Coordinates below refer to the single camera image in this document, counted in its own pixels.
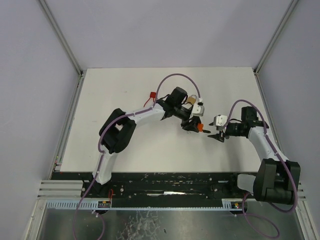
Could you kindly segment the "small red cable padlock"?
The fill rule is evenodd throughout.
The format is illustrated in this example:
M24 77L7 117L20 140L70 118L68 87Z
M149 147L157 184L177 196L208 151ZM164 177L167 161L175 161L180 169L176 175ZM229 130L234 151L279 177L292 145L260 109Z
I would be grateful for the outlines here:
M156 92L152 91L149 94L149 97L147 99L147 101L144 103L143 107L151 107L156 103L157 100L157 94Z

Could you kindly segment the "orange black padlock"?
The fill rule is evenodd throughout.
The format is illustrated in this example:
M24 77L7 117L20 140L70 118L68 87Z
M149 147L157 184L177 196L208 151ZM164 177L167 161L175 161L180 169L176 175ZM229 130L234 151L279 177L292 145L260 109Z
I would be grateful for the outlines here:
M201 133L205 133L205 134L210 134L210 133L211 133L210 130L204 129L204 124L203 124L203 123L198 123L198 124L197 124L197 129L198 129L198 131L201 132Z

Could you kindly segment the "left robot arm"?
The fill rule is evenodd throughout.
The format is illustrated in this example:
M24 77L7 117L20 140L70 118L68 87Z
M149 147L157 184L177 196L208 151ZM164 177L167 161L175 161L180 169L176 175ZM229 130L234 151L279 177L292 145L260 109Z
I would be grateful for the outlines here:
M129 145L136 128L170 117L181 120L185 131L202 132L200 117L204 115L204 103L201 97L192 95L176 87L171 94L154 101L150 107L125 112L115 109L99 131L99 161L92 175L94 180L104 185L111 180L113 167L120 152Z

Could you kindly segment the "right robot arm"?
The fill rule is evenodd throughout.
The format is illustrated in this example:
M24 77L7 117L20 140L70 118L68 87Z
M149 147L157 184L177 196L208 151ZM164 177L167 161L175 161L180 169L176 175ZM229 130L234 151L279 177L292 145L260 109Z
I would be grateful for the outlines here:
M218 131L211 138L223 143L230 137L245 137L258 154L261 164L256 175L239 174L239 189L251 193L260 202L297 205L301 167L276 146L269 135L268 124L256 107L242 107L240 122L231 122L226 115L216 115L210 125Z

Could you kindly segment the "brass padlock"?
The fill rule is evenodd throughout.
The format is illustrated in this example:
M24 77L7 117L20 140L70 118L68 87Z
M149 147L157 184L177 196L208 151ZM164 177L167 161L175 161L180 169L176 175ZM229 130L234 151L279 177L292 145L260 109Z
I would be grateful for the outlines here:
M195 94L193 94L186 99L185 104L190 104L193 106L196 103L197 99L198 97Z

